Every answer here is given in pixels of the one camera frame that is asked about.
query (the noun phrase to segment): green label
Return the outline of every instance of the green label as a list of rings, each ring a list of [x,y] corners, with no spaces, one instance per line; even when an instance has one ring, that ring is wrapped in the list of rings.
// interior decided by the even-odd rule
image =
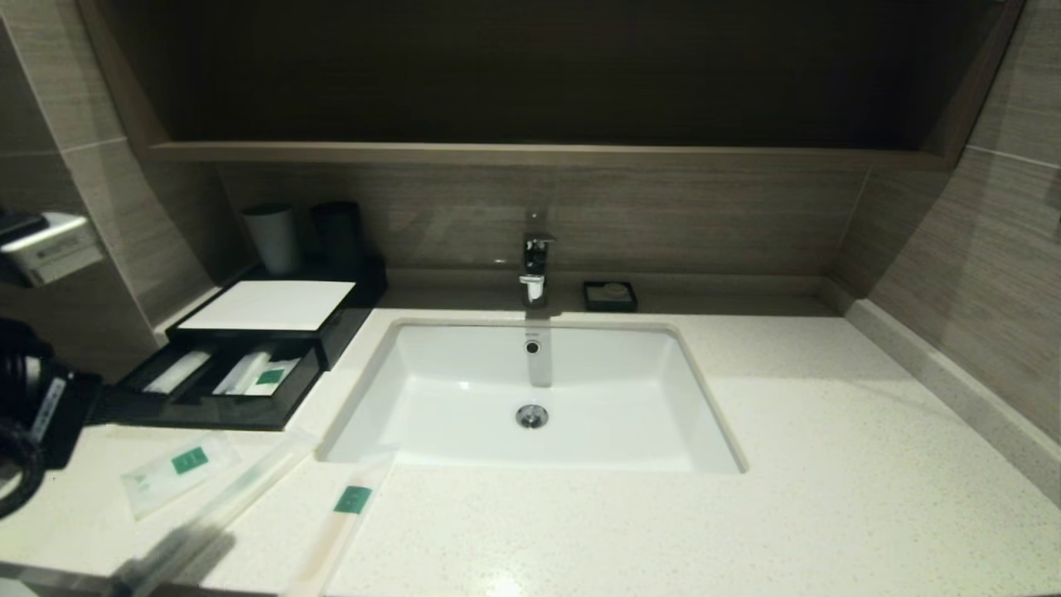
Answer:
[[[273,369],[261,374],[261,376],[258,377],[258,382],[255,382],[255,384],[276,384],[281,377],[283,377],[283,370]]]
[[[177,475],[184,475],[192,469],[206,464],[208,460],[203,449],[197,447],[174,458],[173,468],[177,470]]]
[[[335,511],[344,514],[361,514],[361,509],[365,507],[365,503],[368,502],[368,496],[371,494],[372,490],[368,488],[350,486],[343,492],[343,497],[338,498]]]

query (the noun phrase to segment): drawer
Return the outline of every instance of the drawer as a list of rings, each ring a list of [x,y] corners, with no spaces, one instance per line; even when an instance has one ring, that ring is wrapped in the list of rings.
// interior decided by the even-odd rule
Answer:
[[[261,345],[251,338],[176,341],[155,353],[118,386],[108,388],[92,417],[93,423],[157,427],[282,431],[323,372],[318,343],[309,339],[271,340],[274,361],[298,364],[272,396],[214,394],[218,385],[248,353]],[[169,394],[147,386],[191,351],[209,349],[210,358]]]

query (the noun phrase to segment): white cup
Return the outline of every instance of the white cup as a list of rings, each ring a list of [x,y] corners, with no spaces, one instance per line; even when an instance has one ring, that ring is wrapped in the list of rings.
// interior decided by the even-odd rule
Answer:
[[[284,276],[302,267],[295,209],[291,204],[263,203],[247,207],[241,213],[268,273]]]

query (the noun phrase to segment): backsplash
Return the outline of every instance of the backsplash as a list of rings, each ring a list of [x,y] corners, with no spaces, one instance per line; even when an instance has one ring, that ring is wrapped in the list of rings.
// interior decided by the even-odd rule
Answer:
[[[558,238],[554,267],[819,275],[832,262],[862,172],[358,163],[221,164],[237,208],[361,204],[392,267],[516,268],[527,210]]]
[[[249,263],[212,165],[140,163],[124,138],[64,157],[153,326]]]
[[[1031,0],[957,169],[874,171],[835,265],[840,278],[1055,439],[1059,30],[1061,7]]]

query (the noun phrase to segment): undermount sink basin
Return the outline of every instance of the undermount sink basin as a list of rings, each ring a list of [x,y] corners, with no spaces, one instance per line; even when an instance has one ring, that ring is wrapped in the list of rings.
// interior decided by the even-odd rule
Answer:
[[[741,473],[716,414],[664,330],[401,326],[323,453],[358,462],[398,445],[415,464]]]

